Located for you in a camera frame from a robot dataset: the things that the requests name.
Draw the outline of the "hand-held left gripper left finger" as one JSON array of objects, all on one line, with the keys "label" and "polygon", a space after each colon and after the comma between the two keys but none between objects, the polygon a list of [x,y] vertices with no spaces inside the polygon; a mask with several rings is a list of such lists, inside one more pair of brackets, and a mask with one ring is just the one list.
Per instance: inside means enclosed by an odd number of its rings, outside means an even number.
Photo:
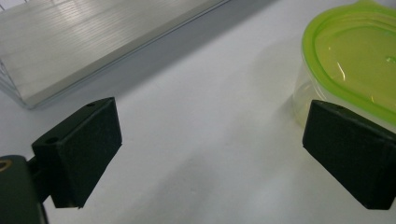
[{"label": "hand-held left gripper left finger", "polygon": [[57,208],[82,207],[122,145],[116,100],[84,105],[32,144]]}]

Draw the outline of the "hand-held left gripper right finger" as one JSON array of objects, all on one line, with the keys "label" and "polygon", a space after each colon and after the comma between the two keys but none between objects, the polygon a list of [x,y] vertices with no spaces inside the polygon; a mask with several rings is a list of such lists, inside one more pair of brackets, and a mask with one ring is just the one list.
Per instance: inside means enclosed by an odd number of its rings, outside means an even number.
[{"label": "hand-held left gripper right finger", "polygon": [[345,107],[314,100],[303,147],[364,207],[391,208],[396,200],[396,133]]}]

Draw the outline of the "clear container with green lid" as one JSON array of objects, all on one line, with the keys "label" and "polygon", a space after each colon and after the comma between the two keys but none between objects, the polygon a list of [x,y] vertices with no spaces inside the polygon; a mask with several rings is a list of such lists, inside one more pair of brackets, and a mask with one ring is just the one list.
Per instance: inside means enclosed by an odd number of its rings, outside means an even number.
[{"label": "clear container with green lid", "polygon": [[321,100],[396,133],[396,8],[357,0],[324,11],[306,26],[301,53],[292,95],[301,126]]}]

